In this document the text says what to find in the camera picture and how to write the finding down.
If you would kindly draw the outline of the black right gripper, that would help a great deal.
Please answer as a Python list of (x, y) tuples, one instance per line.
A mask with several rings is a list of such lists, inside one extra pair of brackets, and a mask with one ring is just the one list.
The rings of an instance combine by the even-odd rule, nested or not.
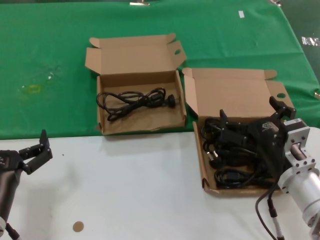
[(269, 104), (275, 112), (270, 117), (256, 119), (250, 123), (230, 122), (221, 109), (220, 140), (245, 147), (249, 134), (256, 144), (257, 155), (262, 158), (271, 176), (279, 178), (287, 166), (286, 151), (292, 146), (283, 117), (293, 120), (297, 111), (283, 101), (276, 100), (274, 96), (269, 98)]

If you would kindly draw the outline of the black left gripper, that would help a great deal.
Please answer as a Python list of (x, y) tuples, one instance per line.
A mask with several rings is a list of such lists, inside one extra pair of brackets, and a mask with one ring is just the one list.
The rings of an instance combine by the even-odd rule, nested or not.
[(50, 148), (49, 138), (45, 129), (41, 131), (39, 144), (15, 150), (1, 150), (0, 151), (0, 173), (7, 173), (11, 171), (25, 171), (28, 175), (42, 167), (50, 159), (53, 158), (52, 150)]

